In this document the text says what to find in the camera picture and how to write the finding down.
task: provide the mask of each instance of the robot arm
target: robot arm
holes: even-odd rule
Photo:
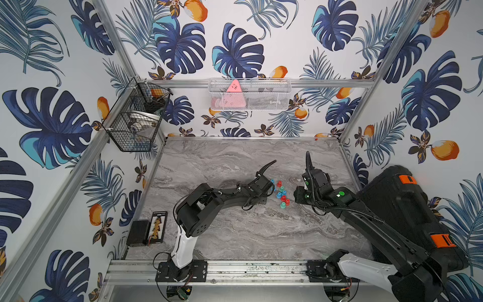
[[[263,166],[253,181],[246,185],[238,184],[236,188],[215,189],[206,183],[201,184],[176,206],[178,237],[168,261],[175,280],[181,281],[188,276],[198,236],[208,229],[221,210],[234,206],[249,210],[258,203],[267,203],[267,197],[273,193],[275,186],[263,173],[275,162]]]
[[[329,176],[312,166],[306,155],[302,175],[307,189],[298,187],[295,202],[331,212],[361,232],[392,263],[378,263],[342,252],[336,261],[347,277],[371,282],[394,293],[399,301],[434,301],[446,282],[447,263],[440,254],[429,254],[379,219],[346,187],[333,189]]]

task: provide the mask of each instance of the white wire basket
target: white wire basket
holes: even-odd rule
[[[292,87],[288,79],[237,79],[242,92],[227,92],[235,79],[209,79],[211,109],[216,111],[283,111]]]

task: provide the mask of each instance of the black box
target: black box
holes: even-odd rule
[[[408,183],[403,184],[400,175],[411,176],[402,176]],[[436,248],[431,235],[448,234],[449,231],[431,212],[427,205],[427,195],[416,182],[408,169],[402,166],[388,167],[358,192],[357,197],[379,218],[413,243],[430,253],[443,254],[448,259],[449,272],[468,267],[468,261],[460,248]],[[376,261],[388,263],[376,247],[372,248]]]

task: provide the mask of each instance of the pink object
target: pink object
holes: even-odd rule
[[[223,108],[246,107],[246,100],[245,100],[245,97],[243,96],[243,93],[238,93],[238,92],[242,92],[242,88],[240,87],[240,83],[238,80],[233,80],[233,82],[231,82],[227,92],[231,92],[233,94],[224,94]]]
[[[233,80],[231,82],[230,87],[228,87],[227,92],[241,92],[242,88],[240,87],[240,82],[238,80]]]

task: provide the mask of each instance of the orange latch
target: orange latch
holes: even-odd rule
[[[409,176],[409,175],[399,175],[399,179],[401,180],[403,185],[407,185],[407,184],[417,185],[418,184],[416,179],[412,176]]]
[[[453,242],[451,242],[449,234],[434,234],[434,235],[431,235],[431,239],[433,239],[434,244],[436,244],[437,248],[456,247],[456,245]]]

